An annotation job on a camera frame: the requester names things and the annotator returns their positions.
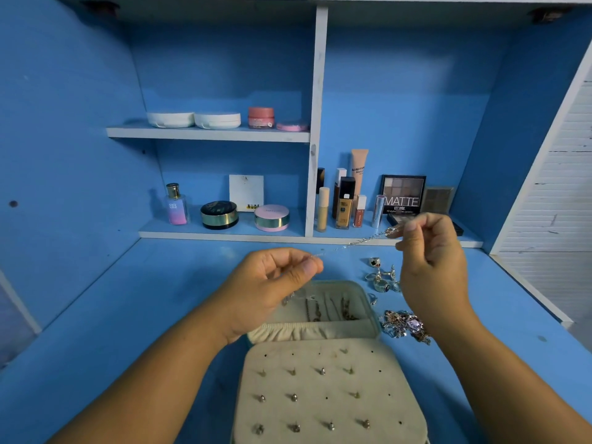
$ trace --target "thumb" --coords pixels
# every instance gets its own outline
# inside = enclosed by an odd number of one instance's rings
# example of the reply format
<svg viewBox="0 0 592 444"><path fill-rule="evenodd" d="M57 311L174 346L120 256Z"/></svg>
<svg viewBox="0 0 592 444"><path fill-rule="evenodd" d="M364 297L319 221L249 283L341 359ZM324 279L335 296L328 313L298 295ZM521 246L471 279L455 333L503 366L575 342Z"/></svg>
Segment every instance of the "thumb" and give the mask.
<svg viewBox="0 0 592 444"><path fill-rule="evenodd" d="M278 297L284 298L290 293L299 290L305 283L312 279L319 267L313 257L301 261L299 264L283 273L277 279L269 282L272 291Z"/></svg>
<svg viewBox="0 0 592 444"><path fill-rule="evenodd" d="M426 264L423 232L417 222L409 221L405 224L401 250L403 251L402 271L413 273Z"/></svg>

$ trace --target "white bottle cap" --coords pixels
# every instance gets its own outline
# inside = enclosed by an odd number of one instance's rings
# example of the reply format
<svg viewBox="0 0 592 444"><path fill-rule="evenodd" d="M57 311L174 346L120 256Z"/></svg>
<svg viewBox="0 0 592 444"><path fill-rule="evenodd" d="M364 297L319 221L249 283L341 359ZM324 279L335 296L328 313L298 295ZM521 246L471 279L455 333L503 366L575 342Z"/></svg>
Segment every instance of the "white bottle cap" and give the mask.
<svg viewBox="0 0 592 444"><path fill-rule="evenodd" d="M329 207L329 187L319 188L319 207Z"/></svg>
<svg viewBox="0 0 592 444"><path fill-rule="evenodd" d="M366 195L359 195L358 196L357 210L366 210Z"/></svg>
<svg viewBox="0 0 592 444"><path fill-rule="evenodd" d="M341 186L341 178L345 178L347 176L347 170L345 168L337 168L337 175L335 176L335 184L338 187Z"/></svg>

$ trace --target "hand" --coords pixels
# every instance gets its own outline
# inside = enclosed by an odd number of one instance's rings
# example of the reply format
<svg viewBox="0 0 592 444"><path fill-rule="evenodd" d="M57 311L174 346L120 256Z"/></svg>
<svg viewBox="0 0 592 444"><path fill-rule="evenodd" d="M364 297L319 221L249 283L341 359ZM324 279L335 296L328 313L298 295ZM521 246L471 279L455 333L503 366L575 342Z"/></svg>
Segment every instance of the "hand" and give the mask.
<svg viewBox="0 0 592 444"><path fill-rule="evenodd" d="M467 260L448 216L428 213L406 223L397 249L403 251L403 296L431 335L478 322L468 297Z"/></svg>
<svg viewBox="0 0 592 444"><path fill-rule="evenodd" d="M323 271L310 254L282 247L252 252L208 300L228 343L256 329L286 296Z"/></svg>

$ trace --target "pink compact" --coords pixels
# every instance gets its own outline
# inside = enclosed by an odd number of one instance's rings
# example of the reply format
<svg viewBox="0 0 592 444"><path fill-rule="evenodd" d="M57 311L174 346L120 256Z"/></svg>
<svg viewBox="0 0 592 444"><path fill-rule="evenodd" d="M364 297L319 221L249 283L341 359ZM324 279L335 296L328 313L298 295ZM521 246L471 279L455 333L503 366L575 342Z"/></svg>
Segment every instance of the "pink compact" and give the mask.
<svg viewBox="0 0 592 444"><path fill-rule="evenodd" d="M249 108L249 128L271 129L274 124L273 108Z"/></svg>
<svg viewBox="0 0 592 444"><path fill-rule="evenodd" d="M264 232L279 232L288 228L290 210L283 205L268 204L255 209L255 226Z"/></svg>
<svg viewBox="0 0 592 444"><path fill-rule="evenodd" d="M284 122L284 123L277 124L277 130L296 133L296 132L308 131L308 125L304 124L304 123L299 123L297 121Z"/></svg>

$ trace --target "pink perfume bottle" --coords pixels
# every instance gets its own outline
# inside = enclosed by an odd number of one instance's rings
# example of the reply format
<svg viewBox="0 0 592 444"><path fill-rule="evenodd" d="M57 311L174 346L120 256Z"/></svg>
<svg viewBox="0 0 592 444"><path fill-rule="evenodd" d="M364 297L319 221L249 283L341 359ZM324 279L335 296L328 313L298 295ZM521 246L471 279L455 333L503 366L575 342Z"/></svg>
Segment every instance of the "pink perfume bottle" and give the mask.
<svg viewBox="0 0 592 444"><path fill-rule="evenodd" d="M166 185L168 196L165 200L166 211L169 214L169 222L171 224L187 224L189 222L189 214L187 213L187 201L185 197L179 193L179 184L168 183Z"/></svg>

